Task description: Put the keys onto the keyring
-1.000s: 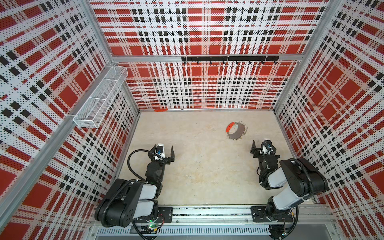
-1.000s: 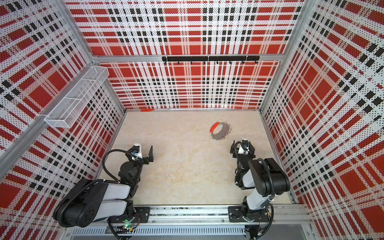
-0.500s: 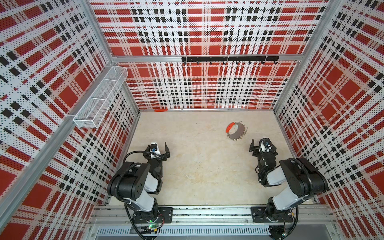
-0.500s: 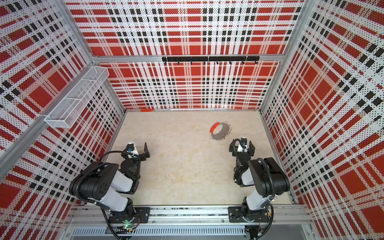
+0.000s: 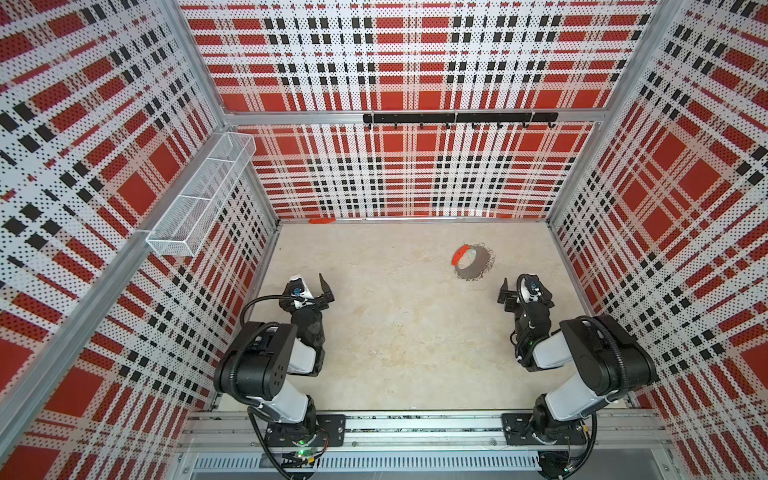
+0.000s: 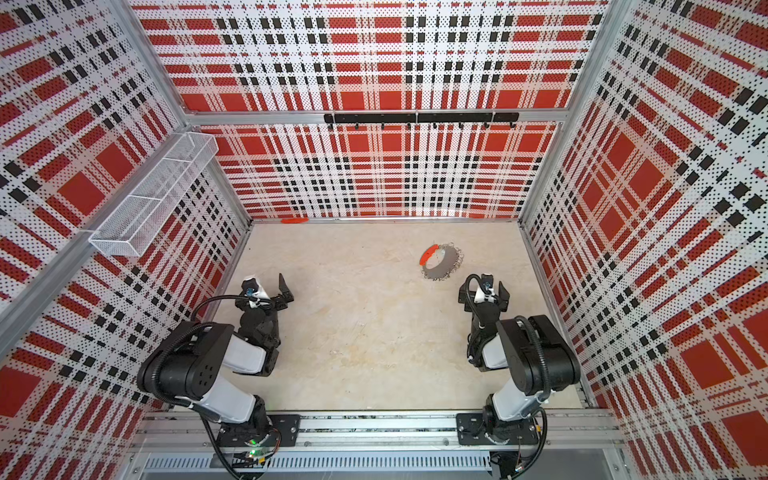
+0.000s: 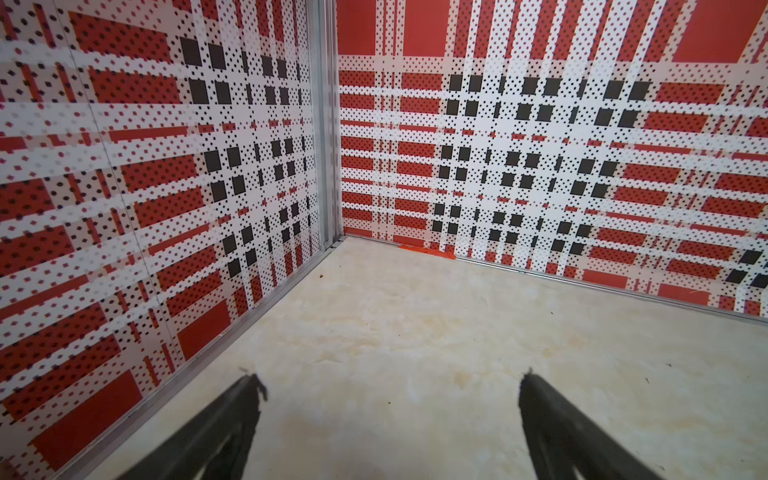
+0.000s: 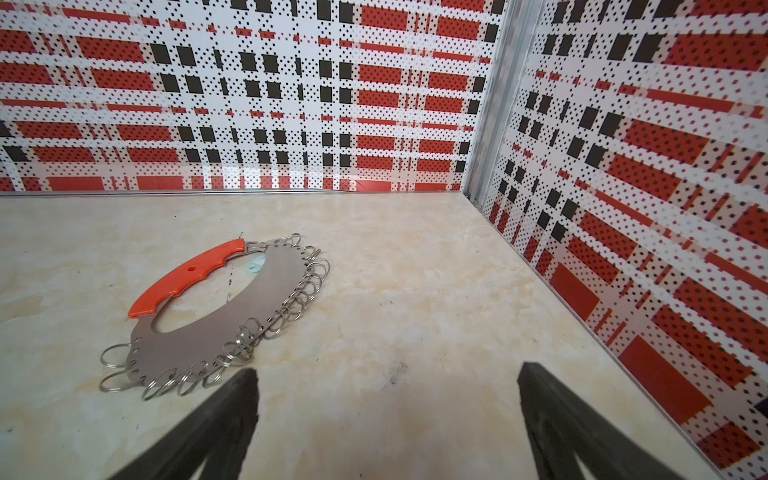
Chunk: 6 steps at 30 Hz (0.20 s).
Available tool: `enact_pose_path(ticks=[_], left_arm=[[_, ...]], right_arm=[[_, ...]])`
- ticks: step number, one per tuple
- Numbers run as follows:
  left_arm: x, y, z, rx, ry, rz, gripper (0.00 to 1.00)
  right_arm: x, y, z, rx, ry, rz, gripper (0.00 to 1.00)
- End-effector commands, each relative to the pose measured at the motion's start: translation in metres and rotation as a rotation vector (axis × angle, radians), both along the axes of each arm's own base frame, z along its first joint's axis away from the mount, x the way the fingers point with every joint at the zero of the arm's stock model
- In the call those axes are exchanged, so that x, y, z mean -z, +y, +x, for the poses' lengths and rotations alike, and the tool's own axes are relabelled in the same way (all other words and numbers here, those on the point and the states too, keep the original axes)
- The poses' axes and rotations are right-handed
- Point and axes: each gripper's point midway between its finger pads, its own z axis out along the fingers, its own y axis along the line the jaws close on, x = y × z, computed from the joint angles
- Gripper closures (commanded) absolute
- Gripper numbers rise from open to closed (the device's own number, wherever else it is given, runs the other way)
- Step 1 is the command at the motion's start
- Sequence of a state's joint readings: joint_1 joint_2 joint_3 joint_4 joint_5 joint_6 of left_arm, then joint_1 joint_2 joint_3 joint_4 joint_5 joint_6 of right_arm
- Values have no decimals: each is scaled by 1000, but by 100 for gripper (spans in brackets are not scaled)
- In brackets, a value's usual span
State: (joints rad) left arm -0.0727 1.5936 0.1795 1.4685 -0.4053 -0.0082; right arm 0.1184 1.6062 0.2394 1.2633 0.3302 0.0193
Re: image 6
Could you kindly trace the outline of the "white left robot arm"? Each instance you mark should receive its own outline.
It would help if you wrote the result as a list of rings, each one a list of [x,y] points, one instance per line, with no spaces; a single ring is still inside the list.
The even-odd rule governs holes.
[[[231,300],[240,311],[237,325],[203,322],[207,306]],[[157,400],[198,413],[206,425],[219,425],[219,446],[256,445],[277,427],[269,419],[265,400],[236,386],[225,374],[267,377],[272,374],[281,345],[279,312],[294,295],[278,277],[278,293],[269,295],[260,281],[248,277],[237,294],[208,298],[193,308],[142,363],[137,386]]]

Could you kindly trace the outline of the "metal keyring gauge red handle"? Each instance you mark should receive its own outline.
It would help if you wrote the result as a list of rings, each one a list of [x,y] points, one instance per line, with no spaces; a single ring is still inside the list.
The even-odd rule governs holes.
[[[453,244],[433,244],[419,259],[423,276],[432,281],[448,279],[462,264],[463,253]]]

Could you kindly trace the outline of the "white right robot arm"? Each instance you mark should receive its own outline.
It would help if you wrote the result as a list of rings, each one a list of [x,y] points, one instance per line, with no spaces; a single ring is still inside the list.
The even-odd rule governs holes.
[[[545,315],[503,319],[510,293],[491,275],[469,275],[458,302],[471,314],[466,357],[481,372],[506,370],[510,379],[488,396],[480,413],[456,416],[463,446],[534,445],[543,435],[540,410],[581,378],[577,357]]]

